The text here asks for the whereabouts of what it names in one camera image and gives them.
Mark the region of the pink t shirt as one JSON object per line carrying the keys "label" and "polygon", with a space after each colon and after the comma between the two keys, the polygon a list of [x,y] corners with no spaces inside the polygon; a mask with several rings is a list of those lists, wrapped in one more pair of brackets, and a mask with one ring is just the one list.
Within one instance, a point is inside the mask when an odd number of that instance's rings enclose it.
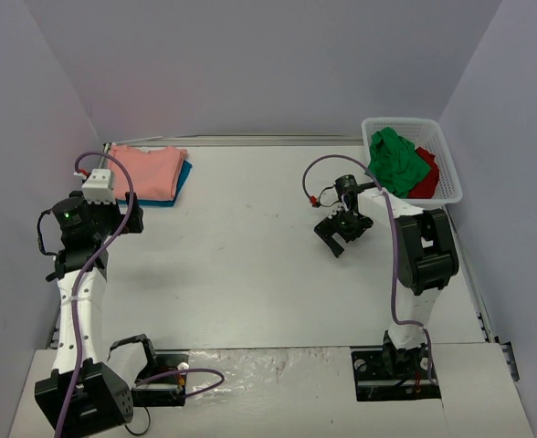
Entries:
{"label": "pink t shirt", "polygon": [[160,150],[143,151],[130,145],[113,143],[110,156],[118,160],[131,176],[139,200],[175,200],[181,170],[187,158],[186,149],[167,146]]}

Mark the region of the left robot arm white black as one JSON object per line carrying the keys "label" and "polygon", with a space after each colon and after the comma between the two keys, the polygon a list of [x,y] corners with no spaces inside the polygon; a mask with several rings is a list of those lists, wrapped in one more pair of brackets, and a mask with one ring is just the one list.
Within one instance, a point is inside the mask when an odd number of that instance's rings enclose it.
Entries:
{"label": "left robot arm white black", "polygon": [[106,349],[101,334],[108,265],[104,246],[118,235],[143,230],[135,195],[126,199],[123,213],[117,203],[88,203],[73,192],[49,209],[63,244],[47,278],[58,284],[59,338],[49,377],[35,385],[35,400],[57,437],[90,437],[130,423],[135,381],[150,381],[160,370],[145,335]]}

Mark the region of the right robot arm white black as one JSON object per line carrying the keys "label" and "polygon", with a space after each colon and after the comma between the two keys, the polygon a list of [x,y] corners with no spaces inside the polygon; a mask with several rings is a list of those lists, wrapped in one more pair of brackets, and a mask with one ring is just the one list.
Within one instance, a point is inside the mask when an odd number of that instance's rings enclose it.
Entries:
{"label": "right robot arm white black", "polygon": [[336,235],[350,243],[375,224],[391,231],[393,322],[384,334],[381,363],[387,374],[401,377],[426,356],[426,324],[440,291],[458,272],[447,214],[412,205],[372,182],[358,183],[351,174],[338,178],[332,189],[341,207],[314,232],[334,256],[344,251]]}

